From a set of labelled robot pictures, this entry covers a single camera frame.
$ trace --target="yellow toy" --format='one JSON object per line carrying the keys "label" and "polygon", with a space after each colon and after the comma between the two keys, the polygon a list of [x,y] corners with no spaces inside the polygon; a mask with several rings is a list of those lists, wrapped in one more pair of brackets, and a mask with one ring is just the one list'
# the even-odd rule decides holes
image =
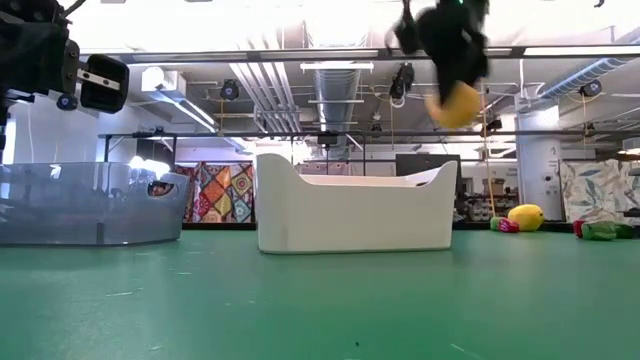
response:
{"label": "yellow toy", "polygon": [[471,125],[481,110],[478,91],[461,81],[456,83],[451,97],[442,106],[434,97],[428,97],[426,105],[429,116],[448,129]]}
{"label": "yellow toy", "polygon": [[520,231],[536,231],[544,221],[544,213],[537,205],[520,205],[509,211],[508,218],[520,225]]}

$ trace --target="column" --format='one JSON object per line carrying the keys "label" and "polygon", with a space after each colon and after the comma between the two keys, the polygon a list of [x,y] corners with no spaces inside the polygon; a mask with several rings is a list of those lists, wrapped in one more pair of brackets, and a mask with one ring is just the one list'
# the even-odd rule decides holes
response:
{"label": "column", "polygon": [[[555,102],[520,108],[516,130],[558,130]],[[538,205],[547,220],[562,220],[562,192],[558,161],[560,139],[554,136],[517,136],[518,185],[521,204]]]}

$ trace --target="clear plastic bin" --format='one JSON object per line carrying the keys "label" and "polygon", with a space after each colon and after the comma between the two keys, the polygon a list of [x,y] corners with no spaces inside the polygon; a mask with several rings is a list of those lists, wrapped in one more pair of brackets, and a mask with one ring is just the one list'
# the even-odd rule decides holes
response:
{"label": "clear plastic bin", "polygon": [[0,165],[0,244],[178,239],[188,181],[118,163]]}

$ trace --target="green toy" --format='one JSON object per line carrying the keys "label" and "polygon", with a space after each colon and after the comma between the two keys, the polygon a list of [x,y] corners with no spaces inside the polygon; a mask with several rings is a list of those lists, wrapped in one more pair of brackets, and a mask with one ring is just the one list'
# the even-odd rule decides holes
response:
{"label": "green toy", "polygon": [[633,239],[633,227],[613,221],[597,221],[582,224],[582,238],[585,240],[611,241]]}

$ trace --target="ceiling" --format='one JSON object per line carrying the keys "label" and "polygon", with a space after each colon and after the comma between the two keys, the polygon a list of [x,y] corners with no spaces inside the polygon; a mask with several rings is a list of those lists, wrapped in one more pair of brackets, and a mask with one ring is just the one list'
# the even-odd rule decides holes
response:
{"label": "ceiling", "polygon": [[[130,0],[124,5],[87,4],[73,15],[72,37],[85,52],[197,52],[237,50],[238,42],[246,42],[243,39],[273,32],[282,48],[296,49],[308,47],[306,24],[313,23],[314,28],[343,32],[364,23],[369,29],[366,46],[379,48],[384,46],[387,30],[401,11],[400,2],[395,0],[353,0],[349,5],[337,0],[325,0],[322,6],[311,0],[216,1],[215,4],[153,0],[154,11],[151,13],[148,7],[145,10],[140,6],[141,3],[145,3],[145,0]],[[412,6],[415,11],[432,3],[414,0]],[[640,21],[635,16],[638,13],[636,10],[640,9],[636,7],[640,7],[640,4],[627,1],[607,1],[602,8],[594,9],[593,4],[586,0],[492,0],[485,32],[493,46],[612,44],[640,27]],[[147,12],[141,16],[139,12],[143,10]],[[310,11],[314,12],[313,16],[309,15]],[[113,21],[122,24],[119,30],[113,31],[110,26],[109,32],[95,30],[107,28]],[[95,31],[84,30],[89,26]],[[132,32],[128,26],[136,26],[138,30]],[[485,80],[485,86],[490,91],[485,100],[491,103],[507,94],[499,110],[503,113],[513,112],[513,106],[509,106],[513,104],[509,94],[519,94],[521,84],[533,95],[533,90],[541,85],[562,79],[591,62],[593,59],[493,60],[491,75]],[[297,106],[315,111],[316,105],[308,103],[316,99],[313,71],[301,70],[300,64],[284,63],[291,92]],[[376,112],[380,114],[385,130],[391,129],[391,126],[396,130],[434,129],[422,100],[407,99],[402,108],[391,111],[388,102],[379,99],[387,94],[399,64],[377,61],[372,71],[361,72],[356,98],[363,99],[364,103],[354,107],[351,121],[357,124],[352,125],[352,129],[370,129],[372,116]],[[413,61],[413,65],[416,69],[416,85],[412,94],[432,94],[436,83],[432,63]],[[181,72],[188,81],[189,99],[208,114],[214,115],[217,121],[224,118],[223,128],[257,130],[248,117],[220,116],[221,113],[250,114],[254,107],[242,87],[240,97],[225,103],[224,108],[217,101],[223,81],[237,78],[228,64],[174,64],[163,66],[163,69]],[[144,67],[132,68],[130,102],[151,100],[140,91],[143,70]],[[605,94],[593,101],[583,104],[578,94],[556,99],[560,105],[560,124],[563,128],[580,128],[585,122],[594,122],[596,128],[602,129],[633,128],[630,120],[640,117],[640,97],[621,97],[620,94],[640,93],[640,62],[631,61],[600,80]],[[191,118],[172,105],[157,103],[144,106],[156,113],[166,114],[173,124],[194,124]],[[394,139],[397,142],[409,140],[420,139]],[[598,138],[602,142],[615,140],[620,140],[620,137]],[[197,146],[206,144],[195,140],[193,144],[181,141],[182,146],[196,146],[196,143]]]}

